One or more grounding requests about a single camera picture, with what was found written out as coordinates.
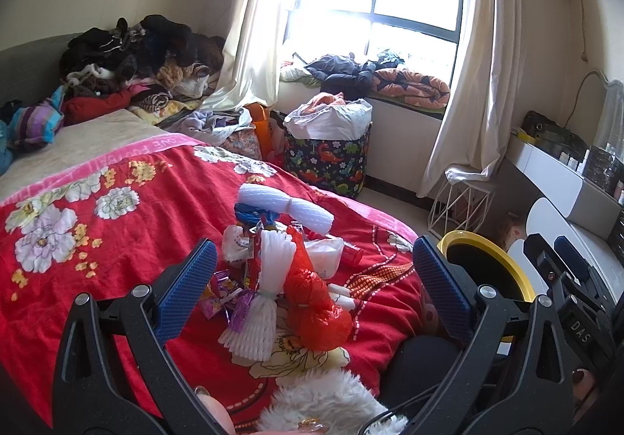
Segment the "right hand painted nails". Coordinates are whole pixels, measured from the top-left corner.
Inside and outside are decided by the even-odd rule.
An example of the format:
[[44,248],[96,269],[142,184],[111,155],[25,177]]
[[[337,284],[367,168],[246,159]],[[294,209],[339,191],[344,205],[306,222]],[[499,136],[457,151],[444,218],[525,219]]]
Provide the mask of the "right hand painted nails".
[[572,387],[575,408],[596,400],[596,380],[585,368],[577,368],[572,373]]

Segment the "left hand painted nails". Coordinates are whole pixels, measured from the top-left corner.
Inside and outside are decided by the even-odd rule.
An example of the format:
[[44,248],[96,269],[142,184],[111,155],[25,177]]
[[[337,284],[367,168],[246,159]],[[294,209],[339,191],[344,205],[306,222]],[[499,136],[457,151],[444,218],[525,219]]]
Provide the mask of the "left hand painted nails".
[[225,429],[225,432],[229,435],[235,435],[236,430],[232,418],[230,418],[229,412],[226,411],[223,404],[214,397],[211,397],[203,386],[197,386],[195,388],[195,394],[204,407],[211,413],[211,416],[213,416],[219,422],[220,426]]

